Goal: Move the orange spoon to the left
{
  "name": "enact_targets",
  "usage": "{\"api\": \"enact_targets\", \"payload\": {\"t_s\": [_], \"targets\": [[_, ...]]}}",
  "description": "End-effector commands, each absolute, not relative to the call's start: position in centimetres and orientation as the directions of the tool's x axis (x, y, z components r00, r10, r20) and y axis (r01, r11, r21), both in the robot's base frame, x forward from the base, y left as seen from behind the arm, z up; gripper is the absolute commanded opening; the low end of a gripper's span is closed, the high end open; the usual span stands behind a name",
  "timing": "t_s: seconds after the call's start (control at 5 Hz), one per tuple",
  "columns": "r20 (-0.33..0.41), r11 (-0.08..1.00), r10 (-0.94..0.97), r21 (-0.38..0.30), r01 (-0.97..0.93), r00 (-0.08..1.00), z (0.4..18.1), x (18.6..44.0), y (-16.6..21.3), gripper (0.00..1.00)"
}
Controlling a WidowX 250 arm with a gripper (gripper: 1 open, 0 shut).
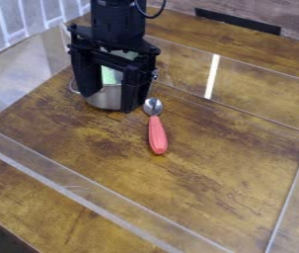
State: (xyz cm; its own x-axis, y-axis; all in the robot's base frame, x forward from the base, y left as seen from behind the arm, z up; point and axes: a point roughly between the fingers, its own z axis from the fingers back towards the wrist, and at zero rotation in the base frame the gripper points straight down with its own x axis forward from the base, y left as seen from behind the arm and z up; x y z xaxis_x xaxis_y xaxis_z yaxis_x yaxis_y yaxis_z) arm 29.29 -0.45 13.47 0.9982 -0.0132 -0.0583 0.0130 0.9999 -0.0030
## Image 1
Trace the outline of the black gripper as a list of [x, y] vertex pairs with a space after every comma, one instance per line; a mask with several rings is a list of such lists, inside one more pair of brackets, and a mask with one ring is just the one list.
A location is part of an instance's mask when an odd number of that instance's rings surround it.
[[118, 34], [106, 29], [96, 31], [93, 27], [76, 24], [69, 25], [66, 30], [70, 34], [70, 43], [66, 47], [80, 95], [88, 98], [102, 88], [101, 66], [94, 59], [116, 70], [125, 67], [120, 111], [125, 114], [132, 112], [148, 97], [154, 58], [160, 54], [160, 49], [145, 41], [142, 34], [128, 37], [125, 33]]

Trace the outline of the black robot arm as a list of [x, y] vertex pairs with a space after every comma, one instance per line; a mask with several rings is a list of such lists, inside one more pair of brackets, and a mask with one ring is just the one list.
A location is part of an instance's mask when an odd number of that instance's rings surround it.
[[68, 54], [77, 92], [94, 108], [142, 105], [160, 49], [144, 40], [146, 0], [90, 0], [90, 25], [72, 24]]

